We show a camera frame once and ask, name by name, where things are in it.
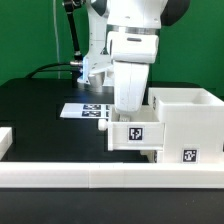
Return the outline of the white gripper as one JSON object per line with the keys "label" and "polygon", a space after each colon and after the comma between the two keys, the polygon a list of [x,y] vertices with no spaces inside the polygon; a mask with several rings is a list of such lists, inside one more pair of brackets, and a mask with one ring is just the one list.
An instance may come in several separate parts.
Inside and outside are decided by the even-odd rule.
{"label": "white gripper", "polygon": [[142,106],[149,65],[119,61],[108,66],[100,65],[89,73],[90,85],[94,88],[102,87],[108,72],[113,73],[114,108],[119,120],[130,121]]}

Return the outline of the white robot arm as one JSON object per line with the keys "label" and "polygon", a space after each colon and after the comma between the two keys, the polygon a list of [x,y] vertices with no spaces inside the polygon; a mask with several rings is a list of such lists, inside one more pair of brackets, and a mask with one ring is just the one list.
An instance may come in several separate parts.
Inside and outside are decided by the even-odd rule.
{"label": "white robot arm", "polygon": [[83,0],[89,50],[78,82],[93,91],[114,90],[114,108],[129,121],[143,102],[150,65],[156,61],[159,30],[187,12],[191,0]]}

